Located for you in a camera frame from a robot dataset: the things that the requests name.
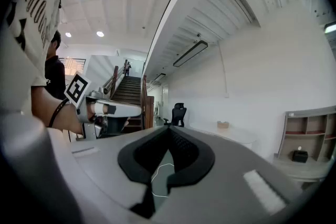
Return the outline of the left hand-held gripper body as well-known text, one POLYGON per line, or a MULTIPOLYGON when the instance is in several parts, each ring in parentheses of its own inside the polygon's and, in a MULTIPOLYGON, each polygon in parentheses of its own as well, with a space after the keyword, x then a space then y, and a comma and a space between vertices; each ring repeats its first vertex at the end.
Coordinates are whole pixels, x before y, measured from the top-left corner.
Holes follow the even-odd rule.
POLYGON ((65 96, 76 108, 84 139, 100 139, 120 135, 129 124, 124 106, 103 98, 102 93, 87 93, 91 81, 76 72, 65 89, 65 96))

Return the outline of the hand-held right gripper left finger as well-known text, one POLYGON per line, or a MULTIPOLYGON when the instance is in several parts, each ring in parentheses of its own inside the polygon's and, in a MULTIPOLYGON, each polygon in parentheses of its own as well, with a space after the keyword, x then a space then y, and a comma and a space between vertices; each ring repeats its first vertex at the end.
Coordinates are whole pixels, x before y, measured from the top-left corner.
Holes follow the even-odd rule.
POLYGON ((130 181, 118 164, 120 149, 165 129, 154 127, 72 143, 59 130, 48 130, 60 172, 79 207, 81 223, 168 223, 159 212, 148 219, 130 210, 143 201, 146 185, 130 181))

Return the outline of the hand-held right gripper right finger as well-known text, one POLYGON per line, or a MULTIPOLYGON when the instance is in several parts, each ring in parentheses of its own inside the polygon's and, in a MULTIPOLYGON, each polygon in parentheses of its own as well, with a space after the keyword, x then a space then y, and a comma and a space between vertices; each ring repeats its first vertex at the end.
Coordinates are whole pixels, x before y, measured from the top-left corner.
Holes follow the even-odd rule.
POLYGON ((288 176, 247 147, 174 127, 205 144, 215 162, 197 184, 172 188, 152 216, 156 223, 268 223, 302 193, 288 176))

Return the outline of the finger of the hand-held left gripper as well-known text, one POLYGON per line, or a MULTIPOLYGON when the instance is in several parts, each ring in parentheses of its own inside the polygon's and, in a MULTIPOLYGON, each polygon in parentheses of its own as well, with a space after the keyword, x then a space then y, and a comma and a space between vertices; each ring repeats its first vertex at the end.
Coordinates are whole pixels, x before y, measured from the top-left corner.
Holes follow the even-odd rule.
POLYGON ((127 118, 139 116, 142 113, 140 106, 111 100, 96 101, 96 115, 110 118, 127 118))

